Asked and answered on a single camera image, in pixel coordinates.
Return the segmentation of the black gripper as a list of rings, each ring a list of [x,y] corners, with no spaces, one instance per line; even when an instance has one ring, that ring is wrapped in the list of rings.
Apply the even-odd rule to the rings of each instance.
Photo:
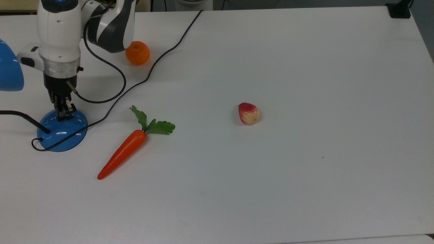
[[[54,78],[44,74],[43,79],[45,88],[48,90],[50,101],[56,110],[56,119],[58,121],[72,119],[77,109],[75,104],[66,102],[67,100],[72,100],[72,89],[68,86],[67,82],[70,82],[73,87],[76,87],[77,75],[70,78]]]

